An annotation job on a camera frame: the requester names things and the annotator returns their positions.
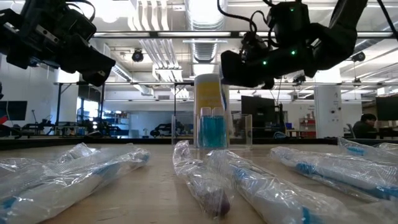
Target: yellow label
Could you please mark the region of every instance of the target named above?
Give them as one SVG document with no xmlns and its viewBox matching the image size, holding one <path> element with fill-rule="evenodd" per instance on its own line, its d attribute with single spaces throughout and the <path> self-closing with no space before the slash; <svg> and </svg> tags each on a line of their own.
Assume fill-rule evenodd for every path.
<svg viewBox="0 0 398 224">
<path fill-rule="evenodd" d="M 222 107 L 220 84 L 218 82 L 201 83 L 196 85 L 196 114 L 200 114 L 200 108 Z"/>
</svg>

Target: person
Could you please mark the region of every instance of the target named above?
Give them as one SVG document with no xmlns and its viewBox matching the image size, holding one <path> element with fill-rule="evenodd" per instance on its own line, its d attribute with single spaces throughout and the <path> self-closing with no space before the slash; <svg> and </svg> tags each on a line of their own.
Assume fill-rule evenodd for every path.
<svg viewBox="0 0 398 224">
<path fill-rule="evenodd" d="M 373 114 L 363 114 L 361 120 L 355 123 L 353 131 L 356 138 L 376 139 L 377 130 L 374 124 L 377 118 Z"/>
</svg>

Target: plastic wrap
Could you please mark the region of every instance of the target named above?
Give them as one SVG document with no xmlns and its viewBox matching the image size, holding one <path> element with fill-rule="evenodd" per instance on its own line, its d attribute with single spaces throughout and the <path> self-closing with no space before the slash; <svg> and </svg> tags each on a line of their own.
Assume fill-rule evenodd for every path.
<svg viewBox="0 0 398 224">
<path fill-rule="evenodd" d="M 79 153 L 68 162 L 26 165 L 0 178 L 0 223 L 52 218 L 149 160 L 148 151 L 132 145 Z"/>
<path fill-rule="evenodd" d="M 58 163 L 70 162 L 74 159 L 89 156 L 92 153 L 96 153 L 96 152 L 99 152 L 99 150 L 90 148 L 84 143 L 80 143 L 80 144 L 77 144 L 75 147 L 73 147 L 71 150 L 63 153 L 59 157 L 59 159 L 57 159 L 56 162 L 58 162 Z"/>
<path fill-rule="evenodd" d="M 398 144 L 393 144 L 393 143 L 381 143 L 376 146 L 374 146 L 379 149 L 387 150 L 387 151 L 395 151 L 396 154 L 398 155 Z"/>
<path fill-rule="evenodd" d="M 339 138 L 338 145 L 344 154 L 363 156 L 373 161 L 394 162 L 398 164 L 398 147 L 395 144 L 383 143 L 378 147 L 359 144 L 347 139 Z"/>
<path fill-rule="evenodd" d="M 369 201 L 398 198 L 398 165 L 362 157 L 271 149 L 271 158 L 302 175 Z"/>
<path fill-rule="evenodd" d="M 267 223 L 360 223 L 339 200 L 297 187 L 230 151 L 213 151 L 208 166 L 235 189 Z"/>
<path fill-rule="evenodd" d="M 203 212 L 211 218 L 222 218 L 229 212 L 233 199 L 230 182 L 207 168 L 203 161 L 194 159 L 188 141 L 175 146 L 173 164 L 176 175 L 186 182 Z"/>
</svg>

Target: computer monitor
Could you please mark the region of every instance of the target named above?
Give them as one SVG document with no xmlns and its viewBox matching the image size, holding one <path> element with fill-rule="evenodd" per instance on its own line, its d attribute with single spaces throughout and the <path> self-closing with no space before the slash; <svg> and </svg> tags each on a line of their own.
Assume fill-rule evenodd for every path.
<svg viewBox="0 0 398 224">
<path fill-rule="evenodd" d="M 8 114 L 8 120 L 24 121 L 26 109 L 27 101 L 0 101 L 0 118 Z"/>
<path fill-rule="evenodd" d="M 257 123 L 276 123 L 275 100 L 257 96 L 242 96 L 241 100 L 242 114 L 252 115 L 253 126 Z"/>
<path fill-rule="evenodd" d="M 377 118 L 380 121 L 398 120 L 398 97 L 376 97 Z"/>
</svg>

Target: table surface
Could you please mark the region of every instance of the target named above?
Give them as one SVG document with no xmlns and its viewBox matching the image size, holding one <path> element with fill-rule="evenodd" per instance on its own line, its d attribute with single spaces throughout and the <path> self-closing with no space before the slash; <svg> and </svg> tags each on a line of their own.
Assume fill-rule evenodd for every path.
<svg viewBox="0 0 398 224">
<path fill-rule="evenodd" d="M 90 147 L 120 147 L 120 145 L 89 145 Z M 285 145 L 303 151 L 333 152 L 337 146 Z M 191 196 L 185 183 L 175 175 L 172 165 L 173 147 L 170 145 L 139 146 L 150 151 L 147 166 L 135 170 L 105 188 L 76 203 L 46 224 L 55 223 L 214 223 L 202 214 L 199 204 Z M 298 175 L 282 164 L 272 161 L 269 150 L 276 145 L 254 146 L 251 151 L 234 150 L 300 187 L 335 197 L 347 206 L 364 204 L 354 197 L 333 190 L 314 180 Z M 42 147 L 1 151 L 0 159 L 26 157 L 40 160 L 54 159 L 72 146 Z M 220 223 L 264 223 L 256 211 L 240 195 L 235 195 L 231 211 Z"/>
</svg>

